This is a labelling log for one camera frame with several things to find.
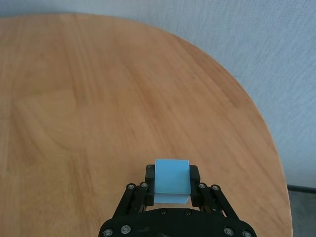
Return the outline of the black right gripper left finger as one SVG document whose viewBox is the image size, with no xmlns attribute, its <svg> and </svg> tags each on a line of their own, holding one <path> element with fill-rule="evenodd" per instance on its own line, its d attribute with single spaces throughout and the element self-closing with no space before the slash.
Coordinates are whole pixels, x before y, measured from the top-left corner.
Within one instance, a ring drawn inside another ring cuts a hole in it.
<svg viewBox="0 0 316 237">
<path fill-rule="evenodd" d="M 146 166 L 145 181 L 139 185 L 129 183 L 114 212 L 113 218 L 138 214 L 154 205 L 155 195 L 155 165 Z"/>
</svg>

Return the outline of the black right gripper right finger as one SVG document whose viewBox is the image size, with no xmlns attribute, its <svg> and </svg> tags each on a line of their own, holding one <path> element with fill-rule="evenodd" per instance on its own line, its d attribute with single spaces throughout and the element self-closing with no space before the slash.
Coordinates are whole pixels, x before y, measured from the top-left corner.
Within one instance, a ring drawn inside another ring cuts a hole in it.
<svg viewBox="0 0 316 237">
<path fill-rule="evenodd" d="M 207 186 L 201 182 L 198 167 L 190 165 L 191 203 L 200 211 L 238 219 L 237 214 L 217 184 Z"/>
</svg>

